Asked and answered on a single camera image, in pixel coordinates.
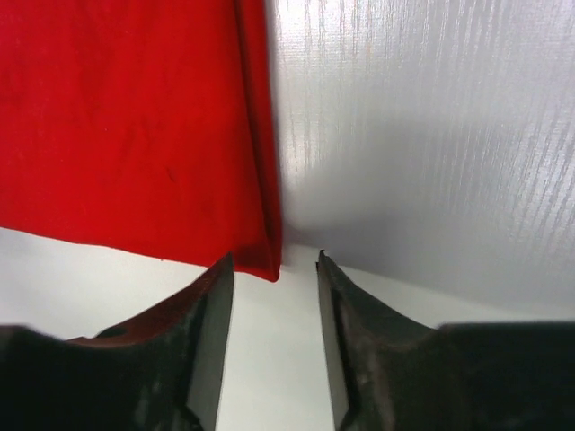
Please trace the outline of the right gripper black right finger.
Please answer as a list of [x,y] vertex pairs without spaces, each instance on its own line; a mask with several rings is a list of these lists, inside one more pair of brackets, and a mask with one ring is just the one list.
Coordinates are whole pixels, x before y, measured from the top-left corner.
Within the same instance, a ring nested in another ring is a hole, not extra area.
[[571,430],[570,321],[426,327],[316,263],[338,430]]

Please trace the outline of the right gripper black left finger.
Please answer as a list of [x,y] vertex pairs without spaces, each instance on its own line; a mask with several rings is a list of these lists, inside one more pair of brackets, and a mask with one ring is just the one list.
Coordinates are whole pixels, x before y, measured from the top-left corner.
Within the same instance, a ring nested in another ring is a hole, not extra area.
[[1,329],[4,430],[213,430],[234,297],[226,255],[93,338]]

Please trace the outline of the red t shirt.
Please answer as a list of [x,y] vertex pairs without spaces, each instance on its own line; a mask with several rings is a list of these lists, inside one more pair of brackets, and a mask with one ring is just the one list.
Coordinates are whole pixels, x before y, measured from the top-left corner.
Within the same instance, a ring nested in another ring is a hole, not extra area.
[[262,1],[4,1],[1,225],[275,281]]

